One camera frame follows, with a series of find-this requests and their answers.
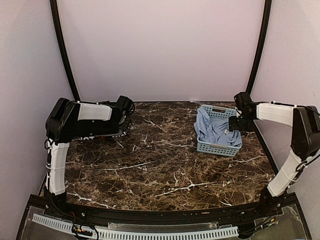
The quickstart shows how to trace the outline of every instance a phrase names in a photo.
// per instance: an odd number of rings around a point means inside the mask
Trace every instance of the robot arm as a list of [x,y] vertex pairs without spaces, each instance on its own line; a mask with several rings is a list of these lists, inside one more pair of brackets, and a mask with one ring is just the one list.
[[229,119],[229,129],[245,130],[253,120],[271,121],[292,127],[291,150],[279,173],[267,186],[273,197],[282,195],[320,149],[320,118],[315,106],[253,102],[247,92],[235,97],[238,116]]
[[65,167],[70,142],[79,137],[91,140],[99,137],[126,135],[129,115],[134,103],[120,96],[117,102],[79,102],[60,98],[45,123],[48,151],[46,189],[55,196],[66,191]]

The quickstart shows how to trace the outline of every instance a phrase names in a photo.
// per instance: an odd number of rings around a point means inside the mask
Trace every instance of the white cable tray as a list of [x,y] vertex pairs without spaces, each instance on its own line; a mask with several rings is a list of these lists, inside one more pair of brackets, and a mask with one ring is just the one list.
[[[32,221],[48,228],[66,233],[72,233],[72,222],[68,220],[54,219],[48,216],[33,214]],[[89,227],[82,227],[86,231],[92,232]],[[230,237],[237,237],[238,227],[226,227],[222,229],[178,232],[178,233],[144,233],[144,232],[127,232],[115,231],[104,228],[95,227],[99,233],[100,240],[216,240]],[[94,232],[91,239],[96,239]]]

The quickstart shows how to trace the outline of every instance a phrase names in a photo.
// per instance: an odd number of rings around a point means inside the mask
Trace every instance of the blue cloth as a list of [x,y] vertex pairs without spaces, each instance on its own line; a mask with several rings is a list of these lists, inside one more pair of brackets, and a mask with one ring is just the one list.
[[242,147],[241,134],[238,130],[229,131],[229,119],[210,118],[203,107],[197,110],[194,129],[199,140],[211,144]]

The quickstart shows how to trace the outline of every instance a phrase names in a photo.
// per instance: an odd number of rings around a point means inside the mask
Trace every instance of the black cable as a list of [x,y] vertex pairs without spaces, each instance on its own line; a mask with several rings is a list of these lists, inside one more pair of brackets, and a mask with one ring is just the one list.
[[48,195],[49,195],[49,199],[50,199],[51,204],[53,205],[53,207],[54,207],[59,213],[65,215],[65,216],[67,216],[67,217],[77,219],[77,220],[83,222],[84,224],[86,224],[89,228],[91,228],[92,230],[95,231],[95,233],[96,233],[96,240],[99,240],[99,233],[98,233],[97,229],[95,228],[95,226],[93,226],[91,223],[88,223],[87,221],[85,221],[85,220],[83,220],[83,219],[81,219],[81,218],[79,218],[79,217],[72,216],[72,215],[70,215],[70,214],[68,214],[68,213],[65,213],[65,212],[61,211],[61,210],[55,205],[54,201],[52,200],[52,197],[51,197],[50,192],[48,193]]
[[252,235],[252,234],[254,234],[254,233],[256,233],[256,232],[258,232],[258,231],[260,231],[260,230],[262,230],[262,229],[266,229],[266,228],[271,227],[271,226],[273,225],[273,224],[272,224],[272,225],[268,225],[268,224],[270,224],[270,223],[266,223],[266,224],[264,224],[262,227],[261,227],[261,225],[260,225],[260,228],[254,230],[254,231],[252,231],[252,232],[245,233],[244,235]]
[[298,106],[298,107],[302,107],[302,108],[306,108],[306,109],[309,109],[311,112],[314,112],[315,114],[317,114],[318,116],[320,116],[320,113],[313,110],[310,106]]
[[239,112],[238,108],[235,108],[236,112],[241,115],[241,113]]
[[311,163],[313,163],[315,160],[317,160],[320,157],[320,154],[318,156],[316,156],[314,159],[312,159],[310,162],[308,162],[306,164],[306,166],[310,165]]
[[258,44],[256,46],[256,51],[255,51],[255,55],[254,55],[254,60],[253,60],[253,64],[252,64],[252,69],[251,69],[249,81],[248,81],[246,89],[245,89],[245,91],[249,94],[251,94],[252,89],[254,87],[255,79],[257,77],[257,73],[258,73],[258,69],[259,69],[261,56],[262,56],[262,53],[264,50],[267,29],[268,29],[268,23],[269,23],[269,18],[270,18],[270,12],[271,12],[271,3],[272,3],[272,0],[265,0],[264,1],[264,9],[263,9],[263,16],[262,16]]
[[295,171],[296,172],[300,172],[301,170],[303,170],[305,168],[305,166],[307,165],[308,161],[303,161],[301,162],[298,166],[296,166]]
[[269,222],[271,219],[273,219],[274,217],[273,216],[271,216],[271,217],[269,217],[269,218],[267,218],[266,220],[264,220],[264,221],[262,221],[261,223],[259,223],[259,225],[257,225],[257,226],[254,226],[253,228],[251,228],[251,229],[249,229],[249,230],[247,230],[247,231],[244,231],[244,232],[241,232],[241,233],[239,233],[239,234],[244,234],[244,235],[248,235],[248,234],[250,234],[249,232],[252,232],[252,230],[254,231],[256,228],[261,228],[261,225],[264,225],[264,224],[266,224],[267,222]]
[[66,73],[66,77],[68,79],[69,86],[71,88],[71,92],[74,97],[74,100],[80,101],[79,92],[78,92],[77,85],[76,85],[76,82],[75,82],[75,79],[74,79],[74,76],[72,73],[72,69],[71,69],[71,65],[70,65],[70,61],[69,61],[68,53],[67,53],[67,49],[66,49],[66,44],[64,41],[64,35],[62,32],[57,0],[50,0],[50,5],[51,5],[51,13],[52,13],[52,19],[53,19],[53,25],[54,25],[54,29],[55,29],[56,39],[57,39],[58,46],[60,49],[60,54],[61,54],[64,70]]
[[136,106],[135,106],[134,103],[132,103],[132,106],[131,106],[131,108],[129,110],[129,113],[126,114],[126,116],[130,116],[130,115],[134,114],[135,110],[136,110]]
[[73,224],[72,225],[73,226],[73,228],[75,229],[74,230],[74,234],[75,234],[75,236],[73,236],[73,237],[75,237],[76,239],[78,239],[78,240],[88,240],[88,239],[90,239],[90,236],[88,236],[88,237],[84,237],[84,236],[80,236],[79,234],[78,234],[78,231],[77,231],[77,228],[76,228],[76,226]]
[[45,150],[49,150],[49,149],[51,148],[51,146],[52,146],[53,143],[54,143],[54,141],[50,141],[49,138],[46,139],[46,140],[44,141],[44,149],[45,149]]

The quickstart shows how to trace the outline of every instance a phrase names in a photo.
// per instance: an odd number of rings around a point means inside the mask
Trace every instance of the cable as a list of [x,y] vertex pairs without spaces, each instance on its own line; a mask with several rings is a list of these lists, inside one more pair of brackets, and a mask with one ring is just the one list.
[[130,115],[134,114],[135,110],[136,110],[136,106],[134,103],[132,103],[132,106],[131,106],[129,112],[126,114],[126,116],[130,116]]
[[247,230],[247,231],[244,231],[244,232],[241,232],[240,234],[244,234],[244,235],[249,235],[252,233],[252,231],[255,231],[256,228],[259,227],[259,230],[261,229],[261,226],[263,226],[264,224],[268,223],[270,220],[274,219],[275,217],[271,216],[269,218],[267,218],[266,220],[262,221],[261,223],[259,223],[259,225]]
[[99,233],[98,233],[98,231],[97,231],[97,229],[95,228],[95,226],[93,226],[91,223],[88,223],[87,221],[85,221],[85,220],[83,220],[83,219],[81,219],[81,218],[79,218],[79,217],[76,217],[76,215],[73,213],[73,215],[70,215],[70,214],[68,214],[68,213],[65,213],[65,212],[63,212],[63,211],[61,211],[56,205],[55,205],[55,203],[54,203],[54,201],[53,201],[53,199],[52,199],[52,197],[51,197],[51,193],[50,193],[50,191],[49,191],[49,187],[50,187],[50,179],[48,179],[48,195],[49,195],[49,199],[50,199],[50,202],[51,202],[51,204],[52,204],[52,206],[59,212],[59,213],[61,213],[61,214],[63,214],[63,215],[65,215],[65,216],[67,216],[67,217],[70,217],[70,218],[73,218],[73,226],[74,226],[74,222],[76,221],[76,220],[78,220],[78,221],[81,221],[81,222],[83,222],[84,224],[86,224],[89,228],[91,228],[93,231],[95,231],[95,233],[96,233],[96,240],[99,240]]
[[236,112],[241,115],[241,112],[239,112],[238,108],[235,108]]
[[310,162],[308,162],[306,164],[306,166],[310,165],[311,163],[313,163],[315,160],[317,160],[320,157],[320,154],[318,156],[316,156],[314,159],[312,159]]
[[306,108],[306,109],[309,109],[311,112],[314,112],[315,114],[317,114],[318,116],[320,116],[320,113],[313,110],[310,106],[298,106],[298,107],[303,107],[303,108]]
[[54,143],[54,141],[50,141],[49,138],[46,139],[46,140],[44,141],[44,149],[45,149],[45,150],[49,150],[49,149],[52,147],[52,144],[53,144],[53,143]]
[[55,205],[54,201],[52,200],[52,197],[51,197],[50,192],[49,192],[48,194],[49,194],[49,199],[50,199],[51,204],[53,205],[53,207],[54,207],[59,213],[65,215],[65,216],[67,216],[67,217],[73,218],[74,220],[81,221],[81,222],[83,222],[84,224],[86,224],[89,228],[91,228],[92,230],[95,231],[95,233],[96,233],[96,240],[99,240],[99,233],[98,233],[97,229],[96,229],[91,223],[88,223],[87,221],[85,221],[85,220],[83,220],[83,219],[81,219],[81,218],[79,218],[79,217],[76,217],[75,215],[70,215],[70,214],[68,214],[68,213],[65,213],[65,212],[61,211],[61,210]]
[[305,166],[307,165],[308,161],[305,160],[303,162],[301,162],[298,166],[296,166],[295,171],[296,172],[300,172],[301,170],[303,170],[305,168]]
[[275,222],[265,223],[262,227],[260,226],[260,228],[254,230],[254,231],[252,231],[252,232],[248,232],[248,233],[246,233],[245,235],[249,235],[249,234],[252,235],[252,234],[254,234],[254,233],[256,233],[256,232],[258,232],[258,231],[260,231],[260,230],[262,230],[262,229],[266,229],[266,228],[268,228],[268,227],[271,227],[271,226],[274,225],[274,224],[276,224],[276,223],[275,223]]

